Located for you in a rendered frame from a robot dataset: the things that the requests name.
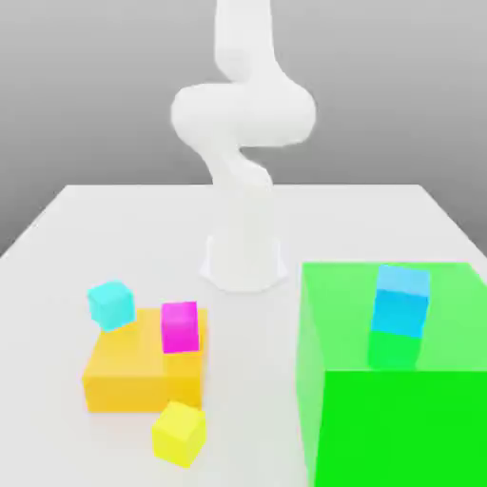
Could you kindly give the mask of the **large orange box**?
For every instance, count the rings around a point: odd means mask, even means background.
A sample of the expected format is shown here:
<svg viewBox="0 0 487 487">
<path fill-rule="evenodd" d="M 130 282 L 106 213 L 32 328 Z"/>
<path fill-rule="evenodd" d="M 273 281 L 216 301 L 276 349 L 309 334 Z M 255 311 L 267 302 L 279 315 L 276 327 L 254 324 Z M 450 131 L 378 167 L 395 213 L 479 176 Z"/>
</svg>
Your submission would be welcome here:
<svg viewBox="0 0 487 487">
<path fill-rule="evenodd" d="M 198 310 L 200 349 L 165 354 L 161 311 L 142 308 L 137 320 L 101 332 L 82 381 L 92 413 L 159 413 L 174 400 L 200 409 L 203 404 L 207 310 Z"/>
</svg>

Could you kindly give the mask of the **small magenta cube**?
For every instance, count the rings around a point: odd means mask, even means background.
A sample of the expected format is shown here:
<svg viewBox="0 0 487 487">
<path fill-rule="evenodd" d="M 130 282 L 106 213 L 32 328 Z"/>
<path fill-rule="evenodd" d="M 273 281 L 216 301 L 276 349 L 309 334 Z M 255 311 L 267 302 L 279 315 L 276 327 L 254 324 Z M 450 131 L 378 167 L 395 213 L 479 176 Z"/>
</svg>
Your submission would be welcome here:
<svg viewBox="0 0 487 487">
<path fill-rule="evenodd" d="M 162 346 L 165 354 L 200 349 L 196 302 L 164 302 L 161 308 Z"/>
</svg>

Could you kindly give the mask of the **small blue cube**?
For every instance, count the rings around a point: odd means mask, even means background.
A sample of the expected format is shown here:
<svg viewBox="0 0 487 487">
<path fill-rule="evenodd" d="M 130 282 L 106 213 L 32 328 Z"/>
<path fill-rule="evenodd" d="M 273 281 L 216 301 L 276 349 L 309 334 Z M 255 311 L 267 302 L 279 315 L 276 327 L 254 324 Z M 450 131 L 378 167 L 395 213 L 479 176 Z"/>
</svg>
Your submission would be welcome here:
<svg viewBox="0 0 487 487">
<path fill-rule="evenodd" d="M 381 264 L 371 330 L 420 339 L 430 302 L 428 270 Z"/>
</svg>

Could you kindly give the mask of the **small yellow cube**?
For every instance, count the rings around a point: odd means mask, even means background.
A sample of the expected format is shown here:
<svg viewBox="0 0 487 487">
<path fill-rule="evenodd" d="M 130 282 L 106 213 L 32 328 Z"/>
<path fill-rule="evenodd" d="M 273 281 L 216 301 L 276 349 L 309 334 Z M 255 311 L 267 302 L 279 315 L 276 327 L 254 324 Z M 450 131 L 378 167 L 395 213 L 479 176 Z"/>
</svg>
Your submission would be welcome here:
<svg viewBox="0 0 487 487">
<path fill-rule="evenodd" d="M 170 401 L 151 427 L 154 456 L 189 468 L 206 441 L 205 412 Z"/>
</svg>

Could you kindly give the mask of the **small cyan cube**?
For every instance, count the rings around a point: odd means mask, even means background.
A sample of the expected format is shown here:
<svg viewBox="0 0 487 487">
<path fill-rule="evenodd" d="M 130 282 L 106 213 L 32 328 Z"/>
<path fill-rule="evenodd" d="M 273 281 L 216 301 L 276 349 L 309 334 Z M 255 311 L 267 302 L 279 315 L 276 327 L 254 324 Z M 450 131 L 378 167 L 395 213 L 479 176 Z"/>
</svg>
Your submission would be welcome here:
<svg viewBox="0 0 487 487">
<path fill-rule="evenodd" d="M 91 318 L 103 332 L 111 332 L 136 319 L 133 293 L 120 281 L 105 282 L 90 288 L 88 305 Z"/>
</svg>

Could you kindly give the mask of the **large green box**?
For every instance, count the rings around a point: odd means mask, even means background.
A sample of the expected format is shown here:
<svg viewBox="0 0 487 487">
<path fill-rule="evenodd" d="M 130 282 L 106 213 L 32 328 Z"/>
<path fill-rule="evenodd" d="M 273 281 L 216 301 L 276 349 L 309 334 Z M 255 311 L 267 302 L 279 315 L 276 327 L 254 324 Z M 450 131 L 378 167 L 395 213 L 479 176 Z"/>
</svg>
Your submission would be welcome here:
<svg viewBox="0 0 487 487">
<path fill-rule="evenodd" d="M 296 390 L 308 487 L 487 487 L 487 283 L 426 263 L 419 338 L 372 329 L 377 263 L 302 266 Z"/>
</svg>

